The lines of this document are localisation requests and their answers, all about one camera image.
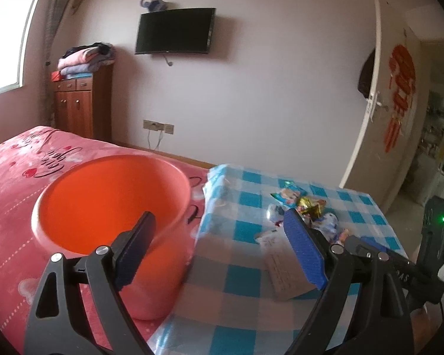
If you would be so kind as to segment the white blue plastic wrapper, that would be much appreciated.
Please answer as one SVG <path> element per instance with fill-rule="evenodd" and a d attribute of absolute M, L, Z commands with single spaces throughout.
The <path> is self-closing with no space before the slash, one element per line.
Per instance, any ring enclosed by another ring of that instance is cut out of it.
<path fill-rule="evenodd" d="M 327 212 L 312 222 L 311 227 L 320 232 L 330 243 L 335 242 L 340 234 L 338 218 L 332 212 Z"/>

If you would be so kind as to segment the orange plastic bucket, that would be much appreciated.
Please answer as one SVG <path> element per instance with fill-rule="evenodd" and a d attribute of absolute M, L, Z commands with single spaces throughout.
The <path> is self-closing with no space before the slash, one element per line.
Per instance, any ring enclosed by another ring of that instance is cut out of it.
<path fill-rule="evenodd" d="M 33 207 L 31 229 L 43 251 L 75 258 L 111 244 L 151 212 L 154 239 L 120 295 L 134 319 L 154 320 L 176 302 L 195 245 L 194 210 L 190 180 L 176 165 L 151 156 L 106 156 L 51 183 Z"/>

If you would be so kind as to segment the pink printed bed sheet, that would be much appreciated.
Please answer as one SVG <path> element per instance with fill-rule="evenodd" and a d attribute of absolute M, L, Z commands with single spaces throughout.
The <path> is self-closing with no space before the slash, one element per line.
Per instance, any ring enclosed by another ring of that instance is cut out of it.
<path fill-rule="evenodd" d="M 49 254 L 37 243 L 32 212 L 61 175 L 104 156 L 139 151 L 38 126 L 0 143 L 0 333 L 18 353 Z"/>

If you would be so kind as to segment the gold foil wrapper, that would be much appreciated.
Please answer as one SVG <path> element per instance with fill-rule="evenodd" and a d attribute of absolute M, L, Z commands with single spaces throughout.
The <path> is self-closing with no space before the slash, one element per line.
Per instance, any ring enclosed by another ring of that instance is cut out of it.
<path fill-rule="evenodd" d="M 302 196 L 297 200 L 296 210 L 300 215 L 309 215 L 312 220 L 321 217 L 326 201 L 310 196 Z"/>

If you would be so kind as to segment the white door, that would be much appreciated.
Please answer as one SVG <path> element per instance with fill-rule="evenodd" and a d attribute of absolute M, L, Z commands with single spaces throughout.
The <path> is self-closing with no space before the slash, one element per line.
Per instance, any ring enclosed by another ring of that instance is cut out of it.
<path fill-rule="evenodd" d="M 397 183 L 406 175 L 402 166 L 407 162 L 407 147 L 419 113 L 421 44 L 406 19 L 387 0 L 374 0 L 374 8 L 376 41 L 371 90 L 362 126 L 340 186 L 365 192 L 386 212 L 398 192 Z M 388 89 L 389 58 L 398 44 L 404 45 L 413 57 L 416 93 L 403 119 L 395 147 L 385 153 L 383 138 L 393 112 L 391 91 Z"/>

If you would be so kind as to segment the blue rabbit snack bag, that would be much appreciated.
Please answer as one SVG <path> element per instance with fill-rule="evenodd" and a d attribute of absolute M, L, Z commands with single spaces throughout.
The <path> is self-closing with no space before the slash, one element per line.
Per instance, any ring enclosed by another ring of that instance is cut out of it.
<path fill-rule="evenodd" d="M 307 192 L 304 189 L 296 185 L 289 185 L 278 192 L 271 193 L 271 197 L 285 207 L 294 208 L 297 205 L 298 200 L 306 194 Z"/>

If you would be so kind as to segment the blue white checkered cloth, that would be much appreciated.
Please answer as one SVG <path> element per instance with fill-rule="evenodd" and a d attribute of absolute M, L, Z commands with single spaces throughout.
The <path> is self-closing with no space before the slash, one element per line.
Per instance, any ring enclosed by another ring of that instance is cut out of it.
<path fill-rule="evenodd" d="M 276 301 L 254 237 L 283 175 L 223 164 L 204 185 L 205 212 L 192 265 L 168 318 L 152 334 L 156 354 L 283 354 L 318 298 Z"/>

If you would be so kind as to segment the black bag on door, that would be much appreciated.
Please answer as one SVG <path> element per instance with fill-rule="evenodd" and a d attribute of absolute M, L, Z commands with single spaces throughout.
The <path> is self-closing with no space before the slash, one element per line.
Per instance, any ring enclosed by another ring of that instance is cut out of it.
<path fill-rule="evenodd" d="M 371 81 L 374 71 L 374 58 L 375 50 L 373 50 L 366 61 L 363 63 L 362 69 L 358 78 L 358 91 L 363 96 L 363 98 L 368 99 L 371 90 Z"/>

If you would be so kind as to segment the red door decoration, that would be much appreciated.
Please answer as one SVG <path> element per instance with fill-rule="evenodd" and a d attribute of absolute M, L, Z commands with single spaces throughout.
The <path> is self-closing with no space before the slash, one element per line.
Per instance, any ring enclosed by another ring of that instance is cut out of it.
<path fill-rule="evenodd" d="M 402 44 L 393 48 L 389 58 L 390 80 L 393 112 L 383 138 L 385 153 L 389 153 L 399 139 L 402 122 L 412 106 L 416 93 L 416 68 L 409 50 Z"/>

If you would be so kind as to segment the brown wooden cabinet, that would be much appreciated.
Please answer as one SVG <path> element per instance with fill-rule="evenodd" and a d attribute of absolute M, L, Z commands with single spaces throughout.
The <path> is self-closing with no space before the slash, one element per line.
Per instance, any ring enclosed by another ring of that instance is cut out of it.
<path fill-rule="evenodd" d="M 113 66 L 90 77 L 53 82 L 55 127 L 88 139 L 110 142 Z"/>

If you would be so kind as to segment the red box on cabinet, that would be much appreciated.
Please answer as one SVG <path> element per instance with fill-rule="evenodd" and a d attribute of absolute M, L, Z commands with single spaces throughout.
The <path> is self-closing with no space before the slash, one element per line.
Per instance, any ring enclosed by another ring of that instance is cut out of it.
<path fill-rule="evenodd" d="M 60 73 L 60 71 L 54 71 L 51 73 L 51 80 L 53 82 L 58 82 L 58 81 L 62 81 L 62 75 Z"/>

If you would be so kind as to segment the folded blankets pile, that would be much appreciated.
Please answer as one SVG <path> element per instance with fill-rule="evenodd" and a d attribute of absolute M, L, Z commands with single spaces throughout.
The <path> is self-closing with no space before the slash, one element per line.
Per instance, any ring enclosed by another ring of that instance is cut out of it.
<path fill-rule="evenodd" d="M 94 73 L 115 62 L 116 49 L 110 43 L 92 43 L 68 49 L 57 62 L 60 75 Z"/>

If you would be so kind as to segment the wall power outlet strip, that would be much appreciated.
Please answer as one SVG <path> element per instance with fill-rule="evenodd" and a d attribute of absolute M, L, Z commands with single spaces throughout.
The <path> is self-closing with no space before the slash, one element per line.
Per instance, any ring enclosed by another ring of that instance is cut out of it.
<path fill-rule="evenodd" d="M 159 123 L 151 120 L 143 120 L 143 128 L 148 131 L 162 131 L 163 133 L 173 135 L 174 125 L 170 123 Z"/>

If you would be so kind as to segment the black wall television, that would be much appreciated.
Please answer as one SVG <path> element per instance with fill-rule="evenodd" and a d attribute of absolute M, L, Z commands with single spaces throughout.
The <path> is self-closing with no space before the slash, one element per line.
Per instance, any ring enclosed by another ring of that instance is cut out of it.
<path fill-rule="evenodd" d="M 140 16 L 135 54 L 208 54 L 215 8 L 155 11 Z"/>

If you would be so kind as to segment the blue wall ornament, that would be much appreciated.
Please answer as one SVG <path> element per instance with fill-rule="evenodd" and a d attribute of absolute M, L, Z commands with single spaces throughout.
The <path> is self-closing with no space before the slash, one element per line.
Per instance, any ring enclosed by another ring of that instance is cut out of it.
<path fill-rule="evenodd" d="M 168 5 L 163 0 L 140 0 L 140 7 L 147 9 L 149 12 L 165 11 Z"/>

